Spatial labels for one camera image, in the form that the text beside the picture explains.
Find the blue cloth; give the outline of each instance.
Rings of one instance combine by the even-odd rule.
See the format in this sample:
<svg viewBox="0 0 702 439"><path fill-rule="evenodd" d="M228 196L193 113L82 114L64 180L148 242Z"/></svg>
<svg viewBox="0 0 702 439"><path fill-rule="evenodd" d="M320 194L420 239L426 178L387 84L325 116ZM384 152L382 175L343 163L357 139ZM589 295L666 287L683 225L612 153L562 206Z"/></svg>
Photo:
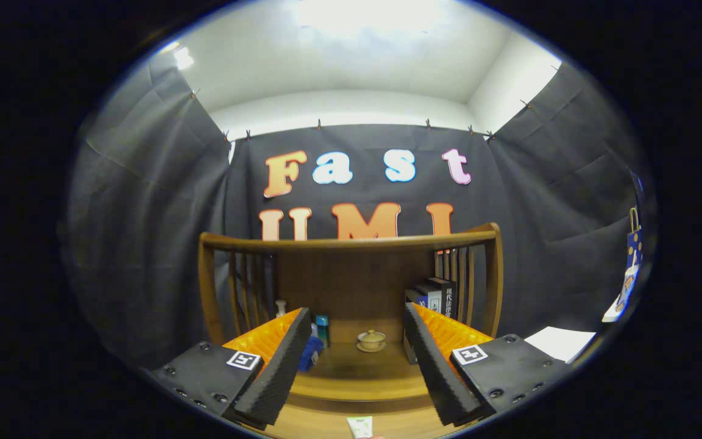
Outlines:
<svg viewBox="0 0 702 439"><path fill-rule="evenodd" d="M305 344L305 350L303 351L302 358L300 358L300 368L299 370L307 372L310 367L313 366L313 356L320 355L321 351L324 350L324 342L318 337L310 337L307 339Z"/></svg>

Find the ceiling light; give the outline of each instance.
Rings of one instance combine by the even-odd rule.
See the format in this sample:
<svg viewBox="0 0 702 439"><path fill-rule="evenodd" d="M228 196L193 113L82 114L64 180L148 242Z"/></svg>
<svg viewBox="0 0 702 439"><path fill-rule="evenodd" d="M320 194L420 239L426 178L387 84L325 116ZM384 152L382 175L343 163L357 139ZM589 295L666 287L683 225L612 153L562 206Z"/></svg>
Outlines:
<svg viewBox="0 0 702 439"><path fill-rule="evenodd" d="M178 41L173 41L172 43L165 45L164 48L162 48L162 50L159 52L169 52L170 50L173 50L174 48L178 48L179 45L180 45L180 43Z"/></svg>
<svg viewBox="0 0 702 439"><path fill-rule="evenodd" d="M189 56L189 48L184 47L178 52L175 52L175 59L178 60L178 70L186 69L186 67L194 64L194 58Z"/></svg>

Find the saucer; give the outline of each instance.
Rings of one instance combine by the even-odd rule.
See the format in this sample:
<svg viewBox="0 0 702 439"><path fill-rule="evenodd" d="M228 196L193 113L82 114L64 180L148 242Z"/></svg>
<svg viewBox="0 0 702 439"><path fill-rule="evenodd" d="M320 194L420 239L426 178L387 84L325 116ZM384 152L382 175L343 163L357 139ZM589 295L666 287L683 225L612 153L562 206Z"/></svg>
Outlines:
<svg viewBox="0 0 702 439"><path fill-rule="evenodd" d="M383 348L385 348L385 347L386 347L386 342L385 342L385 341L382 341L382 342L381 342L381 345L378 347L378 349L374 349L374 350L372 350L372 351L371 351L370 349L363 348L361 343L357 343L357 344L356 344L356 348L359 349L359 350L362 351L362 352L379 352L379 351L381 351L381 350L382 350Z"/></svg>

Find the black fabric curtain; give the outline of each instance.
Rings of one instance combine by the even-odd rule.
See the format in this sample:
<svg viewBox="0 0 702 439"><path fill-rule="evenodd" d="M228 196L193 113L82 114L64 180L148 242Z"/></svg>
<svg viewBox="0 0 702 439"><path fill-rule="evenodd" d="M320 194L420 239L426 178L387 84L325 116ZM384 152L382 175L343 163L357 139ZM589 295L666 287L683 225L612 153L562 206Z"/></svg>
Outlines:
<svg viewBox="0 0 702 439"><path fill-rule="evenodd" d="M636 205L631 131L588 76L563 63L488 144L514 222L500 331L600 330L622 288Z"/></svg>
<svg viewBox="0 0 702 439"><path fill-rule="evenodd" d="M230 145L168 55L132 72L87 125L64 263L103 345L158 367L206 337L197 245L221 231Z"/></svg>

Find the white paper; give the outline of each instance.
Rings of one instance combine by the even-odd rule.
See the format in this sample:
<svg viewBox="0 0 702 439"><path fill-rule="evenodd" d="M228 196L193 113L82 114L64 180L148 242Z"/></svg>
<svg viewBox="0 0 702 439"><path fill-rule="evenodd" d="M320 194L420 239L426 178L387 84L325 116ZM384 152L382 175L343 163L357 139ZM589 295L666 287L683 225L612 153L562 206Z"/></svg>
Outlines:
<svg viewBox="0 0 702 439"><path fill-rule="evenodd" d="M594 332L545 327L524 339L527 343L564 362L572 362L589 344Z"/></svg>
<svg viewBox="0 0 702 439"><path fill-rule="evenodd" d="M351 434L354 439L363 439L373 436L373 416L359 416L346 418L351 427Z"/></svg>

